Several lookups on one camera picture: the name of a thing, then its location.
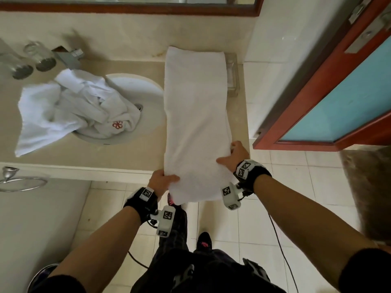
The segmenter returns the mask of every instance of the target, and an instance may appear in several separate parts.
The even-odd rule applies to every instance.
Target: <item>crumpled white towel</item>
[[[15,149],[17,157],[74,130],[92,138],[106,139],[135,129],[139,109],[109,87],[103,77],[66,69],[55,80],[22,90],[18,103],[22,131]]]
[[[226,101],[224,53],[168,49],[164,172],[181,178],[169,188],[175,204],[221,199],[220,187],[235,179],[216,162],[216,158],[230,154]]]
[[[81,116],[87,128],[77,132],[96,139],[107,139],[123,131],[133,131],[139,121],[139,109],[103,77],[82,70],[63,70],[55,81],[67,88],[61,93],[58,107]]]
[[[76,129],[87,127],[85,120],[56,106],[60,92],[61,87],[55,82],[23,88],[18,103],[22,131],[15,150],[16,157],[60,140]]]

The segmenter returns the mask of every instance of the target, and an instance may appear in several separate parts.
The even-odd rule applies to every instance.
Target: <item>hand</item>
[[[154,190],[158,198],[162,197],[171,183],[178,182],[180,178],[177,175],[164,176],[164,170],[154,171],[149,179],[148,187]]]
[[[216,162],[223,165],[231,172],[235,172],[239,162],[242,162],[245,159],[249,159],[250,154],[243,147],[242,142],[240,141],[232,142],[231,146],[233,147],[231,149],[231,155],[226,157],[219,157],[216,159]]]

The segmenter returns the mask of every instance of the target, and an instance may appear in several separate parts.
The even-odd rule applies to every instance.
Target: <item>black wrist strap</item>
[[[239,186],[245,190],[254,192],[254,182],[257,177],[261,175],[268,175],[271,177],[271,173],[261,165],[252,159],[245,159],[238,163],[236,171],[233,173],[239,180]]]
[[[153,189],[141,187],[126,200],[124,207],[127,206],[134,208],[140,215],[141,223],[144,223],[150,219],[149,215],[158,209],[158,197]]]

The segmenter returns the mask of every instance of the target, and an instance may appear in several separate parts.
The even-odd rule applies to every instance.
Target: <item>bathroom sink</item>
[[[124,98],[141,108],[140,120],[132,132],[124,131],[108,139],[95,139],[76,133],[79,138],[95,144],[120,144],[151,133],[156,127],[165,123],[163,88],[156,82],[139,75],[125,73],[106,75],[106,82]]]

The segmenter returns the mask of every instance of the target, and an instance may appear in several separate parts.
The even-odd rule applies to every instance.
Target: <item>sink drain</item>
[[[139,110],[140,112],[143,111],[143,105],[141,104],[134,104]]]

